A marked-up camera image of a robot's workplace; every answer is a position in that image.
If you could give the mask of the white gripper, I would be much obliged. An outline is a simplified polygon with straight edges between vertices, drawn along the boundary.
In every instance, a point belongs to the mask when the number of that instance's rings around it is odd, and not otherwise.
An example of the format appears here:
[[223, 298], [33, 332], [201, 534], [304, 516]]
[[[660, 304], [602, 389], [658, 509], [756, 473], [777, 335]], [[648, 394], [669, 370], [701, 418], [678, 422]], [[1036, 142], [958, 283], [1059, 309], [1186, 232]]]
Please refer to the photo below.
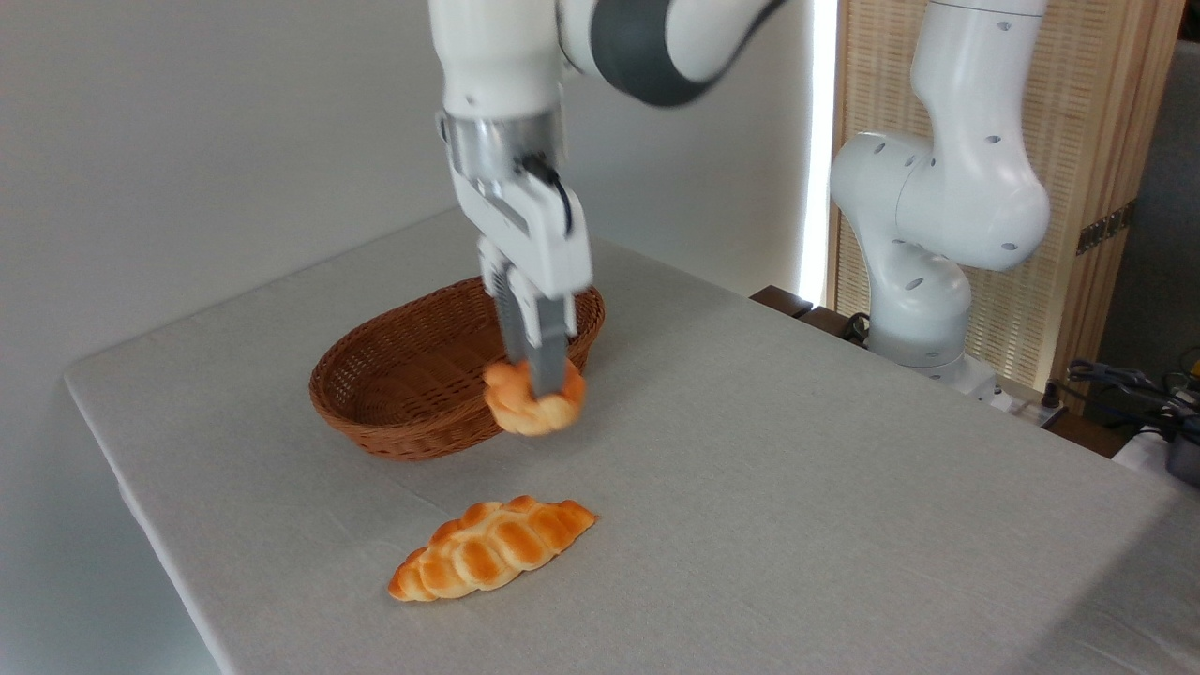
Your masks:
[[504, 180], [468, 178], [455, 167], [450, 175], [462, 211], [480, 232], [484, 287], [506, 359], [526, 363], [532, 393], [548, 398], [565, 384], [574, 294], [593, 283], [592, 247], [578, 196], [551, 162], [520, 161], [516, 168]]

